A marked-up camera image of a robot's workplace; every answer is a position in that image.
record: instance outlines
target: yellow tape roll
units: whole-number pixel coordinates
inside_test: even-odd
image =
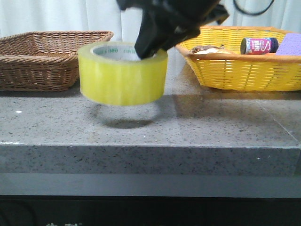
[[[167,53],[140,60],[133,43],[97,42],[81,47],[81,93],[108,105],[141,105],[164,93]]]

